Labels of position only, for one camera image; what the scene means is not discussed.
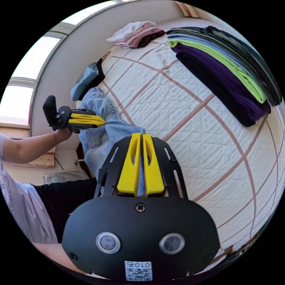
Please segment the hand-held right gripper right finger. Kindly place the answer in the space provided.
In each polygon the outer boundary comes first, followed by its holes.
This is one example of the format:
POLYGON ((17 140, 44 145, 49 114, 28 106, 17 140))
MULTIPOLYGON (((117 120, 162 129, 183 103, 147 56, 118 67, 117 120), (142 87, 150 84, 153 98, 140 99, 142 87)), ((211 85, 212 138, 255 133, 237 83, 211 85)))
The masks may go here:
POLYGON ((164 183, 159 168, 152 136, 143 134, 143 160, 146 193, 163 193, 164 183))

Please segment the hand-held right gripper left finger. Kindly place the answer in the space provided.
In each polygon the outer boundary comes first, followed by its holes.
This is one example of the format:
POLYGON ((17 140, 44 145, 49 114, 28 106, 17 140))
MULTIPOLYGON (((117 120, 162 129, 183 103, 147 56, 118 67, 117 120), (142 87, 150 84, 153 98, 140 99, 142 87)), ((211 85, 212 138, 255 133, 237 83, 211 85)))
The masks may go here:
POLYGON ((137 193, 140 170, 141 133, 133 133, 117 184, 119 193, 137 193))

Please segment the person's left hand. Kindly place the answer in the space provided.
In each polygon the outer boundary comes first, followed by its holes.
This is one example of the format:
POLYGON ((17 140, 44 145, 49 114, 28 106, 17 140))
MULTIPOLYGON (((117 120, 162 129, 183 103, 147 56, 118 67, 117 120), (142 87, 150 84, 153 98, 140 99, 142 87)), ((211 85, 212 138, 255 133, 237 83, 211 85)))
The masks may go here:
POLYGON ((58 145, 66 140, 68 140, 72 135, 72 131, 70 131, 68 128, 63 128, 56 130, 54 132, 54 141, 55 144, 58 145))

